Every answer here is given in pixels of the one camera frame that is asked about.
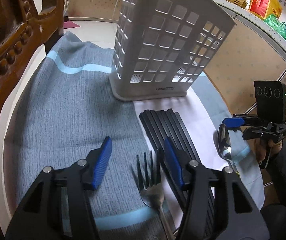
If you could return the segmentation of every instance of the silver bolt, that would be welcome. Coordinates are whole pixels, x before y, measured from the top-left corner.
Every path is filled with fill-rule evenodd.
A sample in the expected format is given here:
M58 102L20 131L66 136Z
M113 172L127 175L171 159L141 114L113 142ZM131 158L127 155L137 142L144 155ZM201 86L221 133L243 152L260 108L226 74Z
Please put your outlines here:
M233 169L231 167L225 167L224 171L228 174L231 174L233 172Z
M87 163L87 161L86 161L85 159L80 159L80 160L78 160L77 165L79 165L79 166L85 166L86 163Z
M198 161L196 161L196 160L191 160L191 161L189 162L189 164L190 164L190 166L192 166L192 167L197 167L197 166L198 166Z
M51 170L52 170L52 167L51 167L51 166L45 166L45 167L43 168L43 172L45 172L45 173L50 173Z

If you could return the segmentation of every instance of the green plastic bag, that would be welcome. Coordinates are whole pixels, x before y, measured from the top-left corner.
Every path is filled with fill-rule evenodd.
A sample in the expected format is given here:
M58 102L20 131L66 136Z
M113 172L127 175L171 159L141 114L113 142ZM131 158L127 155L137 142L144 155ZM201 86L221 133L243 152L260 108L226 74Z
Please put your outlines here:
M280 22L274 14L269 15L264 22L279 33L286 40L286 23Z

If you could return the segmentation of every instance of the gray plastic basket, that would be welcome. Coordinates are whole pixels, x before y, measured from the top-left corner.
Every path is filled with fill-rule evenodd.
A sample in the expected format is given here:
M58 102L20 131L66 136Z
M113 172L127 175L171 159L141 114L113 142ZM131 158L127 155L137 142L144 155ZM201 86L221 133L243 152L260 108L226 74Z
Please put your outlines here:
M109 76L114 96L185 96L234 25L212 0L123 0Z

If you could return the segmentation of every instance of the basket base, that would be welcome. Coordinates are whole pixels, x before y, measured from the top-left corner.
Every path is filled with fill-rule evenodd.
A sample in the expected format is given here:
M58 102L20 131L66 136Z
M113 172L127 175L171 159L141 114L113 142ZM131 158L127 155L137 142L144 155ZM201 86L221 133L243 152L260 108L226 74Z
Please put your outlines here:
M177 93L167 93L167 94L154 94L154 95L141 95L141 96L128 96L123 97L119 95L116 91L116 84L115 84L115 73L112 72L108 75L110 80L112 93L116 99L123 101L123 102L131 102L131 101L140 101L140 100L149 100L149 99L160 99L160 98L173 98L173 97L185 97L187 92L177 92Z

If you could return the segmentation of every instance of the yellow basket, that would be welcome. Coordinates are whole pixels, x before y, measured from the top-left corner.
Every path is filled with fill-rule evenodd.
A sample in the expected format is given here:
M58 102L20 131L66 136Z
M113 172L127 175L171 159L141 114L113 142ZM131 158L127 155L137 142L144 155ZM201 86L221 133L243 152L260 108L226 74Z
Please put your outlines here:
M237 6L245 9L246 5L247 5L247 2L246 0L226 0L228 2L231 2L233 4L236 4Z

